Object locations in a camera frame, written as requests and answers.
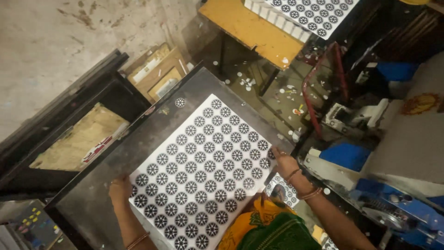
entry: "table leg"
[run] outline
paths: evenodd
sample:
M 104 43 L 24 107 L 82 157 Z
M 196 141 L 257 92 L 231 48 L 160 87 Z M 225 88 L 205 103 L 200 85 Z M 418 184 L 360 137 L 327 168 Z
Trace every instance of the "table leg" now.
M 280 72 L 280 70 L 278 68 L 276 68 L 276 69 L 274 69 L 273 73 L 271 73 L 271 75 L 268 76 L 268 79 L 265 82 L 264 87 L 259 92 L 260 97 L 262 97 L 265 94 L 265 92 L 267 92 L 268 88 L 270 87 L 271 83 L 276 78 L 276 76 L 278 76 L 279 72 Z
M 223 74 L 223 63 L 224 63 L 224 55 L 225 55 L 225 40 L 226 40 L 226 34 L 225 32 L 222 34 L 222 41 L 221 41 L 221 57 L 219 62 L 219 74 Z

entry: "bangle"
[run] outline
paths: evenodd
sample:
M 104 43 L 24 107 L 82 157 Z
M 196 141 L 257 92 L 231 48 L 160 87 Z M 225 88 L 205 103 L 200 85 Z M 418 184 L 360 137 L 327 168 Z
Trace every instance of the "bangle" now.
M 299 172 L 300 170 L 301 170 L 301 169 L 294 170 L 294 171 L 291 172 L 291 174 L 287 177 L 287 179 L 284 178 L 284 180 L 287 181 L 287 184 L 288 184 L 288 185 L 290 185 L 290 180 L 291 180 L 291 178 L 292 178 L 297 172 Z
M 308 200 L 308 199 L 313 198 L 314 196 L 320 194 L 321 191 L 322 191 L 322 188 L 316 188 L 313 192 L 311 192 L 311 193 L 309 193 L 307 195 L 304 195 L 302 197 L 297 196 L 297 198 L 299 200 Z
M 131 243 L 128 247 L 127 250 L 131 250 L 133 247 L 135 247 L 137 244 L 139 244 L 142 240 L 144 240 L 146 237 L 148 237 L 150 235 L 150 232 L 142 235 L 140 238 L 138 238 L 137 240 L 133 241 L 133 243 Z

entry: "woman's right hand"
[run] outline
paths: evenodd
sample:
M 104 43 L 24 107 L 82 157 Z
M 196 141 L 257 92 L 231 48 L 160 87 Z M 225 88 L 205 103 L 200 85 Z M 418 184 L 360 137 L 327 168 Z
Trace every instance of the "woman's right hand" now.
M 287 179 L 293 171 L 299 169 L 296 159 L 278 147 L 272 146 L 271 151 L 277 161 L 276 170 L 282 178 Z

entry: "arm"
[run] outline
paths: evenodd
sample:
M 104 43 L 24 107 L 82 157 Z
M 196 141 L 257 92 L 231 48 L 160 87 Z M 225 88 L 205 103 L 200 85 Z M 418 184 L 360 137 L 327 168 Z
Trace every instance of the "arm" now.
M 294 170 L 299 169 L 297 161 L 293 157 L 281 153 L 275 147 L 272 148 L 272 151 L 276 157 L 277 171 L 283 178 L 287 179 Z M 291 184 L 299 196 L 304 196 L 315 190 L 308 179 L 302 175 L 302 171 L 296 172 L 295 176 L 291 178 Z M 318 217 L 325 231 L 339 249 L 376 249 L 353 221 L 322 194 L 315 195 L 305 202 Z
M 109 191 L 111 202 L 114 207 L 114 213 L 119 222 L 120 232 L 122 233 L 123 245 L 128 247 L 131 243 L 142 237 L 146 231 L 134 215 L 130 207 L 128 198 L 132 192 L 131 183 L 128 176 L 119 177 L 112 181 Z M 146 237 L 139 244 L 135 245 L 133 250 L 157 250 L 150 237 Z

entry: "hand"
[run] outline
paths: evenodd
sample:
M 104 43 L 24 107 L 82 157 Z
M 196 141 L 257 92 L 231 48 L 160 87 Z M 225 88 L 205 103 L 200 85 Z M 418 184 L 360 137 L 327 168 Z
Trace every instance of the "hand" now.
M 133 192 L 130 177 L 128 175 L 120 176 L 114 179 L 110 185 L 109 196 L 114 206 L 125 204 Z
M 282 178 L 288 178 L 293 171 L 299 169 L 296 159 L 280 150 L 278 147 L 272 146 L 271 151 L 273 152 L 274 157 L 276 157 L 276 170 Z

